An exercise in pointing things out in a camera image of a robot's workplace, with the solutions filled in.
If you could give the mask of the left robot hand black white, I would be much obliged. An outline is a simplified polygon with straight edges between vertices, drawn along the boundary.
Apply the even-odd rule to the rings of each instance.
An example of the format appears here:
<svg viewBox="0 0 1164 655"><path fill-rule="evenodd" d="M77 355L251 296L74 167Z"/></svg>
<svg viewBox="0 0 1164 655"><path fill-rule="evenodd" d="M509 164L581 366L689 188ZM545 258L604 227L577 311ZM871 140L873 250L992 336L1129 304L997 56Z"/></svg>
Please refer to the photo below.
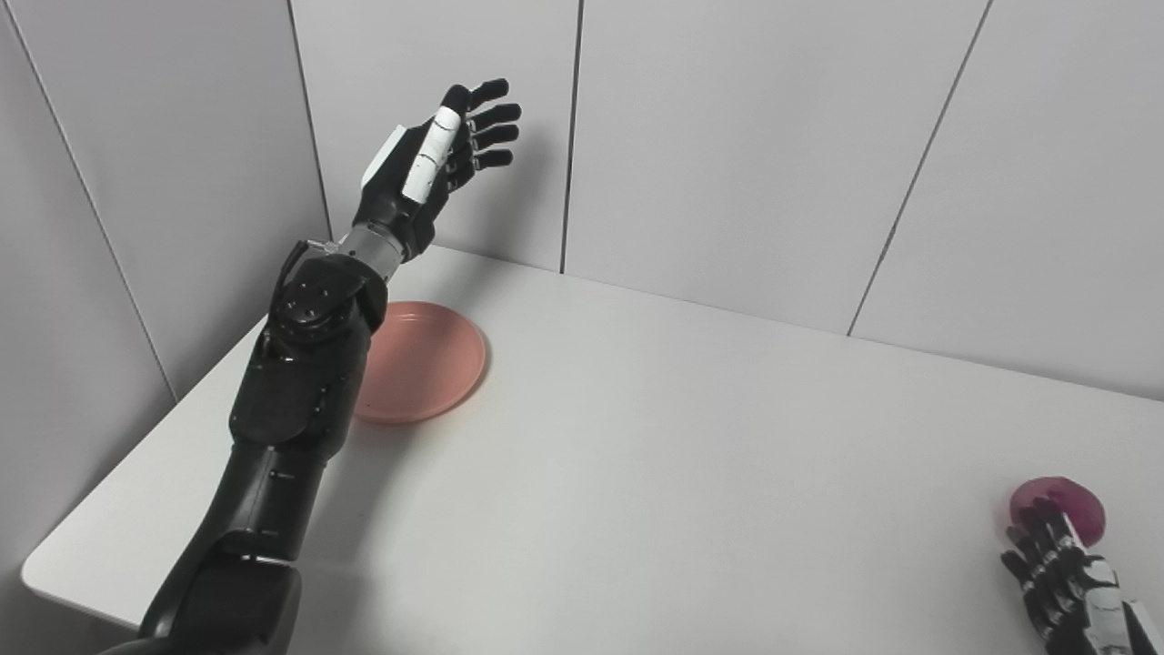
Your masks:
<svg viewBox="0 0 1164 655"><path fill-rule="evenodd" d="M361 181L353 221L393 242L402 262L420 256L436 235L436 216L454 192L482 171L510 166L519 137L519 104L508 104L504 77L452 86L425 123L399 126Z"/></svg>

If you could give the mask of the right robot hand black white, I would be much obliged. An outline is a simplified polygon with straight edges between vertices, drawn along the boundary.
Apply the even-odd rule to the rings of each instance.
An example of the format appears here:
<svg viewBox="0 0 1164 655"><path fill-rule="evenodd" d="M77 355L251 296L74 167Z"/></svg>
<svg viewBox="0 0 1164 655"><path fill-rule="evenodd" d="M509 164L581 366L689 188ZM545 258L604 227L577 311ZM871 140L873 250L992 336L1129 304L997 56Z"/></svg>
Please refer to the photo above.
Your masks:
<svg viewBox="0 0 1164 655"><path fill-rule="evenodd" d="M1018 583L1029 622L1048 654L1161 654L1147 608L1126 600L1109 560L1090 551L1069 514L1045 497L1018 510L1000 555Z"/></svg>

